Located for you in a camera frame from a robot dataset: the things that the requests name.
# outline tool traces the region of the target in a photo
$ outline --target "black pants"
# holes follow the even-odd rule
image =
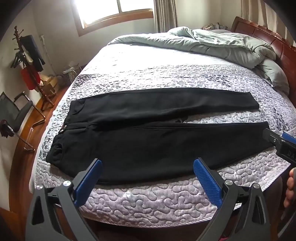
[[[205,88],[122,91],[71,102],[46,161],[74,177],[94,158],[103,162],[102,183],[154,181],[193,174],[202,157],[219,168],[271,145],[268,123],[164,122],[188,115],[258,109],[251,93]]]

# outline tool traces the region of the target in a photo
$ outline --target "chair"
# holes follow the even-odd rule
[[[17,99],[19,99],[21,96],[24,96],[28,103],[20,110],[15,102]],[[19,139],[21,139],[26,145],[30,147],[30,149],[27,149],[24,147],[25,150],[28,151],[35,151],[34,147],[27,142],[27,140],[24,140],[21,136],[18,135],[18,131],[20,130],[20,127],[28,114],[31,107],[34,107],[38,113],[42,116],[42,120],[37,121],[34,123],[30,129],[28,138],[33,130],[33,127],[36,125],[42,124],[45,122],[45,116],[41,113],[39,109],[33,104],[33,102],[25,95],[24,92],[20,93],[15,97],[15,100],[10,100],[6,94],[3,92],[0,95],[0,132],[3,137],[13,137],[16,135]]]

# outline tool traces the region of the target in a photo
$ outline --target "window frame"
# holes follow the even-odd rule
[[[80,37],[97,29],[104,28],[117,23],[123,23],[138,19],[153,18],[153,10],[151,8],[122,12],[119,0],[117,0],[117,5],[119,10],[118,14],[98,19],[91,24],[85,24],[85,28],[83,28],[79,12],[75,4],[75,0],[71,0],[72,13],[78,36]]]

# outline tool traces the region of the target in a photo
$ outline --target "white wall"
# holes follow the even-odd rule
[[[10,68],[16,53],[14,48],[17,48],[16,40],[12,40],[14,37],[15,25],[18,26],[19,31],[24,29],[22,36],[28,34],[33,35],[38,48],[42,53],[42,48],[38,42],[37,30],[33,20],[32,4],[30,3],[19,13],[0,42],[0,93],[4,91],[10,99],[14,99],[14,97],[20,92],[26,91],[29,98],[32,99],[34,103],[37,103],[40,99],[40,95],[35,90],[28,90],[20,75],[20,67],[15,69]],[[26,102],[27,101],[22,97],[17,102],[17,105],[18,107],[22,107]],[[17,141],[18,138],[15,136],[8,137],[7,139],[0,136],[0,207],[6,210],[9,210],[9,175]]]
[[[140,19],[98,29],[78,36],[70,0],[33,0],[37,32],[44,35],[45,45],[56,72],[70,61],[87,64],[101,48],[124,34],[153,33],[153,19]]]
[[[236,16],[242,15],[241,0],[175,0],[178,26],[191,29],[220,23],[231,29]]]

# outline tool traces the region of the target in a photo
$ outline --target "bed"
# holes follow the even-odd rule
[[[38,184],[54,187],[71,179],[47,163],[46,154],[62,127],[70,102],[106,92],[173,87],[249,91],[260,105],[258,111],[197,115],[186,122],[267,121],[276,133],[285,131],[296,137],[296,52],[277,34],[239,17],[233,23],[232,32],[260,38],[273,46],[276,62],[289,81],[289,97],[271,88],[252,70],[220,58],[146,45],[108,45],[79,74],[53,112],[36,152],[30,191]],[[218,172],[237,185],[250,186],[257,182],[265,190],[289,165],[270,148]],[[216,209],[193,175],[153,183],[96,185],[81,212],[84,217],[100,222],[159,228],[207,221]]]

